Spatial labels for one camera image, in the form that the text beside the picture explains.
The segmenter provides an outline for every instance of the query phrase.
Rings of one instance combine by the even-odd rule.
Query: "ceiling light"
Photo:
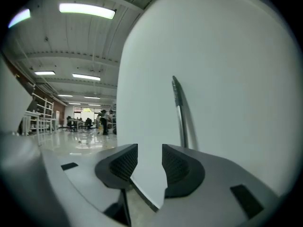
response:
[[[54,71],[35,71],[36,75],[56,75]]]
[[[22,12],[19,12],[16,14],[13,19],[9,23],[9,28],[14,26],[15,24],[21,22],[24,19],[27,19],[30,17],[30,11],[29,9],[23,10]]]
[[[81,74],[73,74],[72,76],[75,78],[85,78],[85,79],[92,79],[92,80],[100,81],[99,77],[93,77],[93,76],[87,76],[87,75],[81,75]]]
[[[100,97],[95,97],[95,96],[84,96],[85,98],[95,98],[95,99],[100,99]]]
[[[84,13],[113,19],[115,11],[88,4],[60,3],[59,10],[62,13]]]

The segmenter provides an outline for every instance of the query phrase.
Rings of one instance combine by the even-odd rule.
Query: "black rectangle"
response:
[[[74,168],[74,167],[76,167],[76,166],[78,166],[78,164],[72,162],[72,163],[68,163],[68,164],[61,165],[61,168],[62,168],[63,171],[65,171],[65,170]]]
[[[231,192],[243,208],[249,219],[259,214],[263,207],[244,185],[231,187]]]

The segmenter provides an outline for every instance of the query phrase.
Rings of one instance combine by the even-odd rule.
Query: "glossy floor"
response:
[[[41,134],[41,147],[59,156],[94,154],[117,147],[117,136],[103,136],[96,129],[89,132],[69,132],[64,129],[53,134]]]

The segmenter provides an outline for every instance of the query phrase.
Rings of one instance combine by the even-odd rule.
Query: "white floor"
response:
[[[65,129],[53,134],[41,134],[41,147],[52,150],[58,156],[94,154],[117,147],[117,136],[103,136],[98,130],[69,132]]]

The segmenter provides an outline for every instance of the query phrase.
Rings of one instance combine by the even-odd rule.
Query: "ceiling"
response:
[[[33,83],[64,103],[111,106],[116,101],[125,40],[153,0],[31,0],[31,18],[9,29],[3,52]],[[112,20],[60,13],[59,4],[76,2],[116,9]],[[35,71],[52,70],[53,76]],[[100,77],[76,79],[72,73]],[[59,97],[69,94],[73,97]],[[88,99],[96,96],[100,99]]]

